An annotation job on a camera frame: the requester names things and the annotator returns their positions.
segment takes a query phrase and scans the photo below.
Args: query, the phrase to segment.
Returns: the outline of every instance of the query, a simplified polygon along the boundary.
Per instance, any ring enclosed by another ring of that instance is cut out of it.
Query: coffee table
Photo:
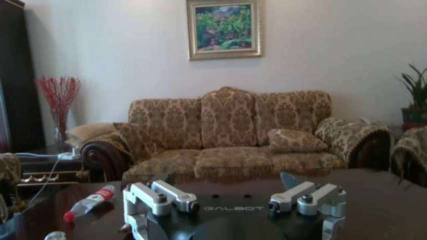
[[[427,239],[423,226],[427,217],[427,189],[399,179],[393,174],[364,169],[333,170],[328,176],[312,177],[317,183],[338,184],[346,191],[346,219],[337,239]],[[120,182],[110,182],[117,188]],[[132,236],[118,233],[122,225],[122,195],[118,192],[109,204],[77,218],[74,224],[62,221],[62,214],[73,203],[101,188],[104,183],[70,185],[53,197],[28,209],[12,221],[17,237],[44,239],[52,231],[64,231],[68,240],[122,240]],[[277,178],[221,182],[194,180],[176,185],[182,191],[201,194],[264,194],[284,191]]]

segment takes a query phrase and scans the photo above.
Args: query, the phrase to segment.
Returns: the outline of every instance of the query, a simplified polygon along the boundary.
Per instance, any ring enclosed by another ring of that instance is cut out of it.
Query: sofa backrest
[[[202,148],[256,145],[253,94],[222,87],[201,97]]]
[[[270,129],[290,129],[313,133],[322,119],[330,116],[332,102],[322,91],[254,94],[256,139],[268,145]]]
[[[162,149],[200,149],[200,107],[200,99],[140,99],[129,106],[128,122],[148,131]]]

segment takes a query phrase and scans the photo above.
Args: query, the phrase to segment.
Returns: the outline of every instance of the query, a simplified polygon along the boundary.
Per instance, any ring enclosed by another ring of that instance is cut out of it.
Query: drawer handle
[[[60,179],[60,175],[56,174],[54,177],[48,177],[48,178],[46,178],[46,181],[48,181],[48,182],[56,182],[58,179]]]
[[[28,178],[22,178],[20,181],[21,181],[22,183],[29,183],[32,180],[33,180],[33,175],[29,175]]]
[[[46,175],[42,175],[42,177],[40,177],[40,178],[33,177],[32,179],[33,179],[37,183],[41,183],[41,182],[44,182],[44,181],[46,180]]]

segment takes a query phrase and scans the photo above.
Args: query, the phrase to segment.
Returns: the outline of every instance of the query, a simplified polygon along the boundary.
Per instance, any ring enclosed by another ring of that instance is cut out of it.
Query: power strip
[[[64,152],[57,154],[57,159],[60,160],[76,160],[80,158],[80,148],[72,148],[72,152]]]

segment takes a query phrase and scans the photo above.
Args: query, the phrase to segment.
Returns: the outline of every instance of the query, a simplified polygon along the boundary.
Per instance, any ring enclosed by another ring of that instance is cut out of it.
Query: red decorative branches
[[[41,77],[34,80],[40,85],[45,100],[49,106],[50,114],[56,124],[54,134],[57,140],[62,143],[66,140],[66,118],[69,106],[80,89],[80,81],[73,77]]]

